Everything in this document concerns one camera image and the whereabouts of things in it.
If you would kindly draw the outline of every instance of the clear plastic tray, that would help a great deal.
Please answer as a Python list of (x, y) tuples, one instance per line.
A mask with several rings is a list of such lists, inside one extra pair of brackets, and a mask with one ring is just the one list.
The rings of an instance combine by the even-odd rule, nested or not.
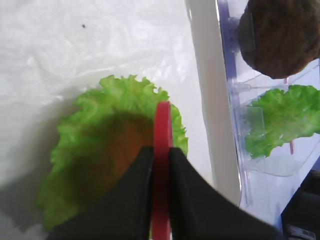
[[(252, 159), (246, 151), (245, 137), (250, 128), (263, 130), (264, 119), (261, 109), (252, 109), (248, 105), (270, 89), (286, 90), (291, 84), (308, 85), (308, 79), (319, 79), (319, 60), (312, 61), (303, 71), (285, 79), (271, 79), (253, 70), (243, 60), (237, 39), (237, 27), (247, 3), (247, 0), (217, 0), (226, 75), (234, 114), (238, 160), (245, 171), (288, 177), (294, 175), (303, 166), (308, 159), (304, 153), (312, 152), (312, 147), (314, 148), (319, 142), (315, 138), (319, 138), (319, 136), (296, 139), (282, 147), (275, 148), (269, 157)], [(247, 121), (248, 114), (254, 116), (251, 122)], [(299, 145), (308, 146), (310, 149), (299, 152)]]

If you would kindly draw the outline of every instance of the green lettuce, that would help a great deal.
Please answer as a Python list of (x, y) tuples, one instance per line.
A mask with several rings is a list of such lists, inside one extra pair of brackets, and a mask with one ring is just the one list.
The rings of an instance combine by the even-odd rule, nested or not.
[[(108, 76), (100, 85), (80, 95), (78, 111), (58, 126), (52, 170), (36, 200), (46, 230), (86, 210), (117, 183), (140, 148), (153, 144), (157, 104), (169, 100), (162, 88), (134, 75)], [(174, 105), (171, 115), (174, 146), (187, 154), (186, 130)]]
[(253, 159), (268, 157), (274, 148), (297, 138), (320, 133), (320, 91), (313, 86), (272, 89), (248, 107), (261, 108), (264, 122), (262, 129), (248, 116), (252, 128), (245, 143)]

